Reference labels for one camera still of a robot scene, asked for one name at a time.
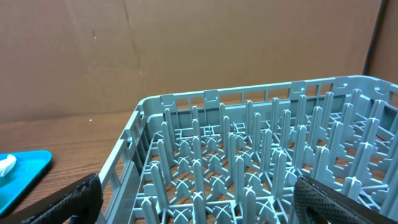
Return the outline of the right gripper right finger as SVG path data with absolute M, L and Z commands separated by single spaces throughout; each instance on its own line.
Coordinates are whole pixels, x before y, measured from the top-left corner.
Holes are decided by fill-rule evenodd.
M 397 223 L 306 175 L 295 182 L 293 208 L 299 223 Z

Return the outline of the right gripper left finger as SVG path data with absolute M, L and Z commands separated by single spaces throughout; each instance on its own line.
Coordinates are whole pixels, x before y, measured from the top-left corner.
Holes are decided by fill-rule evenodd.
M 93 173 L 2 218 L 1 223 L 96 223 L 102 205 L 100 177 Z

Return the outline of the white napkin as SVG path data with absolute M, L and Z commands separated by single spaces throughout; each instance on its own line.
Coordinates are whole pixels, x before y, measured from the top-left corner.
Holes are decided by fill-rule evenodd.
M 7 157 L 1 160 L 1 177 L 5 177 L 15 166 L 17 158 L 12 155 L 8 154 Z

